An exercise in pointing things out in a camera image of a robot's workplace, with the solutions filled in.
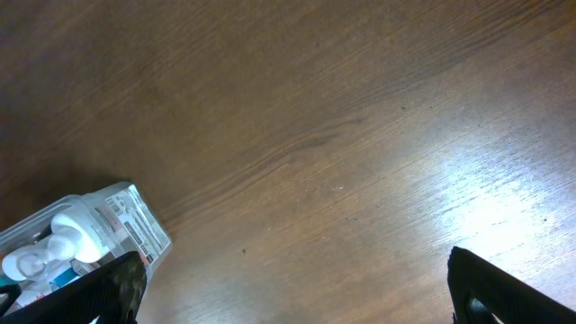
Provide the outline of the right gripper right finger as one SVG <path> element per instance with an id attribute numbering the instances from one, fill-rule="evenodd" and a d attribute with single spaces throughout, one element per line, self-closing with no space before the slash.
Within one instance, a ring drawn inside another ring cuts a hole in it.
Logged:
<path id="1" fill-rule="evenodd" d="M 461 247 L 451 250 L 447 283 L 457 324 L 575 321 L 574 310 Z"/>

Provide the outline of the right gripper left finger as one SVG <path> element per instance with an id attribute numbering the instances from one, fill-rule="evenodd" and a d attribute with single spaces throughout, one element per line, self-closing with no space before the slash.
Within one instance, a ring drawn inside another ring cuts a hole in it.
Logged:
<path id="1" fill-rule="evenodd" d="M 127 252 L 19 310 L 2 324 L 134 323 L 148 283 L 140 254 Z"/>

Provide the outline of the orange tube white cap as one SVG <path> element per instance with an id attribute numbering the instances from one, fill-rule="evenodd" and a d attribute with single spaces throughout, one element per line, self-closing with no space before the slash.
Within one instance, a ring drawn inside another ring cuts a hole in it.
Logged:
<path id="1" fill-rule="evenodd" d="M 16 299 L 17 308 L 23 308 L 51 293 L 63 288 L 75 280 L 87 275 L 100 267 L 97 263 L 83 263 L 72 260 L 58 268 L 55 274 L 39 281 L 28 281 L 21 285 L 22 293 Z"/>

